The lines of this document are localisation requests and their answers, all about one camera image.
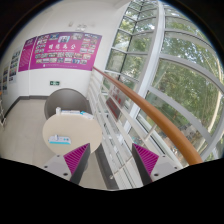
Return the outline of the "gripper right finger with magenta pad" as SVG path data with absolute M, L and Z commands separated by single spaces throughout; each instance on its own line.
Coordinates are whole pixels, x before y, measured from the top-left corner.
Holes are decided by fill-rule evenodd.
M 166 155 L 157 155 L 137 144 L 132 144 L 132 155 L 143 185 L 148 185 L 181 170 L 181 167 Z

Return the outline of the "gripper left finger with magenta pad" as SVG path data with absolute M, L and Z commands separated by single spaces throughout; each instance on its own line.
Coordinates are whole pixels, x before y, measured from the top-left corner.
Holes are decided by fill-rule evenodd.
M 79 184 L 89 156 L 90 144 L 87 143 L 65 155 L 55 155 L 44 165 L 44 169 L 74 184 Z

